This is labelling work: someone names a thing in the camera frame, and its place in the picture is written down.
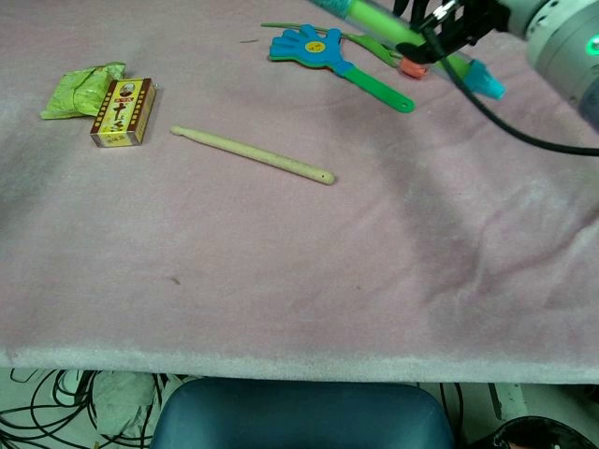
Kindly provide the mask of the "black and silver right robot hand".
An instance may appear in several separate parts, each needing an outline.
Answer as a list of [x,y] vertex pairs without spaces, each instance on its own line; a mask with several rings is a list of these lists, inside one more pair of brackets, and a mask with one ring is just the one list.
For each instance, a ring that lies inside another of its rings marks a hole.
[[400,17],[411,6],[410,30],[422,36],[422,44],[399,42],[395,49],[418,64],[436,63],[460,50],[474,45],[492,30],[507,31],[510,10],[499,1],[456,1],[441,19],[426,14],[428,1],[395,1],[393,14]]

